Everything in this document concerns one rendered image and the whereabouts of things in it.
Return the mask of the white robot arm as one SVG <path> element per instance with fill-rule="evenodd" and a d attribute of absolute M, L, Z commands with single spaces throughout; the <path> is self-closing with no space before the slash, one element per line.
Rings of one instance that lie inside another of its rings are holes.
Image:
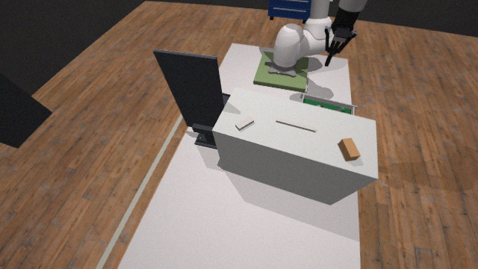
<path fill-rule="evenodd" d="M 271 66 L 269 74 L 296 77 L 298 60 L 304 56 L 324 53 L 326 44 L 325 27 L 332 24 L 328 16 L 330 0 L 311 0 L 310 18 L 305 22 L 304 29 L 296 24 L 287 24 L 279 31 L 274 46 L 272 60 L 265 60 Z M 359 12 L 364 9 L 367 0 L 340 0 L 339 8 L 349 12 Z M 334 41 L 344 43 L 351 39 L 353 33 L 347 26 L 337 26 L 335 36 L 329 32 L 329 48 Z"/>

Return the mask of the small tan wooden block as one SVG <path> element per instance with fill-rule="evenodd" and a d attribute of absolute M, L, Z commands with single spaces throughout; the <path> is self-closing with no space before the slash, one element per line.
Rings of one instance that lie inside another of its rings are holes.
<path fill-rule="evenodd" d="M 352 138 L 342 139 L 338 145 L 345 158 L 345 161 L 355 161 L 361 156 Z"/>

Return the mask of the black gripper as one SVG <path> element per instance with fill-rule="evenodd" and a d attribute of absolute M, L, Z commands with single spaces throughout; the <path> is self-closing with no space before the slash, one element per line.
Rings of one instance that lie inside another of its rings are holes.
<path fill-rule="evenodd" d="M 332 59 L 332 56 L 335 56 L 336 53 L 340 53 L 343 48 L 348 44 L 349 41 L 351 41 L 351 39 L 353 39 L 354 37 L 356 37 L 356 31 L 353 30 L 353 26 L 356 22 L 356 19 L 359 15 L 360 11 L 359 12 L 349 12 L 349 11 L 345 11 L 345 10 L 342 10 L 341 8 L 338 8 L 338 12 L 336 14 L 336 17 L 335 17 L 335 21 L 329 26 L 329 27 L 325 27 L 325 34 L 326 34 L 326 54 L 328 55 L 327 59 L 326 59 L 326 62 L 325 62 L 325 67 L 328 67 L 329 66 L 329 63 Z M 329 48 L 329 32 L 331 31 L 332 29 L 332 32 L 333 34 L 335 35 L 335 31 L 336 31 L 336 28 L 337 26 L 347 26 L 349 29 L 350 29 L 350 32 L 353 32 L 353 35 L 351 37 L 351 39 L 346 39 L 345 43 L 342 43 L 340 45 L 341 42 L 336 42 L 332 39 L 332 43 L 331 43 L 331 46 Z M 339 46 L 340 45 L 340 46 Z"/>

